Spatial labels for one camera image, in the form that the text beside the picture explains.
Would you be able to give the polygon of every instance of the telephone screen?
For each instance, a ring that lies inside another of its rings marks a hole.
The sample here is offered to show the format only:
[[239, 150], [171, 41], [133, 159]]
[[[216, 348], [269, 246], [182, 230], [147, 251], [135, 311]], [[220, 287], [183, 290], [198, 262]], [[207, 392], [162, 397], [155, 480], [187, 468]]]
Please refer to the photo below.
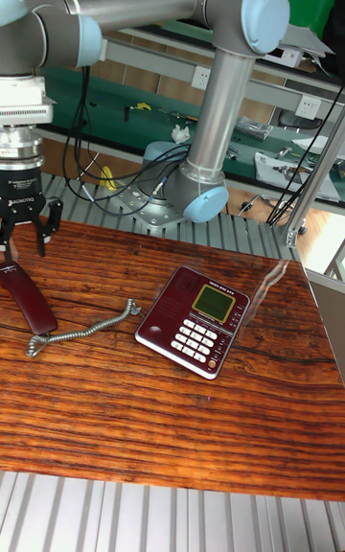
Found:
[[205, 285], [193, 302], [192, 307], [196, 311], [210, 315], [218, 322], [225, 322], [235, 304], [235, 300], [232, 296]]

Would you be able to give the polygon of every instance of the power outlet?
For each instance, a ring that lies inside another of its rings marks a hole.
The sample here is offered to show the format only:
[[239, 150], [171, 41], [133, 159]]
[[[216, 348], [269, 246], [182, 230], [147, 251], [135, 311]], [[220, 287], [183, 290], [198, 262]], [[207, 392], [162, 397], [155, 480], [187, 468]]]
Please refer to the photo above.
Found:
[[197, 66], [192, 79], [192, 88], [206, 90], [210, 73], [211, 69], [208, 69], [207, 66]]
[[306, 118], [307, 120], [313, 120], [316, 118], [320, 105], [321, 99], [316, 99], [314, 96], [303, 95], [301, 102], [296, 109], [295, 115], [300, 118]]

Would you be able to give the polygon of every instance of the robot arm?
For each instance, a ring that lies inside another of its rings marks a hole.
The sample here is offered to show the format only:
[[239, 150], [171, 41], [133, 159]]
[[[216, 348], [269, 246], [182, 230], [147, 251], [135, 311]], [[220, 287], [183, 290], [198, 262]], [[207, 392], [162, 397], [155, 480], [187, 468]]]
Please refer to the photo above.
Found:
[[[13, 160], [11, 152], [7, 152], [6, 160], [2, 161], [1, 136], [7, 136], [8, 149], [15, 154], [18, 150], [15, 135], [19, 128], [26, 127], [23, 124], [52, 119], [49, 106], [44, 113], [44, 83], [33, 77], [35, 67], [89, 65], [99, 59], [103, 32], [190, 18], [213, 31], [216, 56], [189, 156], [170, 175], [164, 195], [193, 221], [207, 221], [222, 209], [228, 192], [221, 168], [245, 87], [255, 59], [275, 49], [285, 34], [288, 0], [3, 1], [0, 107], [4, 96], [14, 98], [20, 92], [21, 98], [27, 99], [21, 105], [25, 109], [24, 105], [35, 93], [41, 98], [43, 110], [37, 102], [31, 122], [27, 119], [28, 111], [20, 115], [17, 108], [15, 117], [10, 108], [7, 115], [0, 108], [0, 171], [7, 161]], [[29, 149], [33, 161], [35, 154], [30, 143]]]

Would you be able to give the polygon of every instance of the metal floor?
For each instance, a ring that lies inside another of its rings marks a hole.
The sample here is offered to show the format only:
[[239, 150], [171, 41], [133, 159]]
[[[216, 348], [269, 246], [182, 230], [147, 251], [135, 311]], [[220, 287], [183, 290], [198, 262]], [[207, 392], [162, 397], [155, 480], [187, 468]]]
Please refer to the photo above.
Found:
[[[59, 177], [43, 175], [43, 184], [46, 196], [63, 200], [64, 219], [297, 258], [279, 229], [254, 220], [221, 214], [206, 224], [183, 221], [148, 231], [131, 217], [112, 218], [91, 201], [76, 199]], [[94, 187], [88, 190], [94, 194]], [[340, 552], [345, 550], [345, 502], [3, 472], [0, 533], [0, 552]]]

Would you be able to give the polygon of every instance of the wood grain surface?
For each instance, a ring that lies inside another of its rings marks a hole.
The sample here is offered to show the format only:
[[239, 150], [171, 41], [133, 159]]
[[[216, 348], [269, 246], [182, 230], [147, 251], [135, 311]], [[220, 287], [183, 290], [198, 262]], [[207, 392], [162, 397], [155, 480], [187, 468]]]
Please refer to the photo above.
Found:
[[299, 263], [72, 222], [45, 259], [31, 226], [14, 239], [60, 333], [128, 297], [148, 312], [179, 265], [252, 305], [208, 381], [138, 344], [139, 316], [29, 359], [31, 332], [0, 288], [0, 469], [345, 500], [345, 390]]

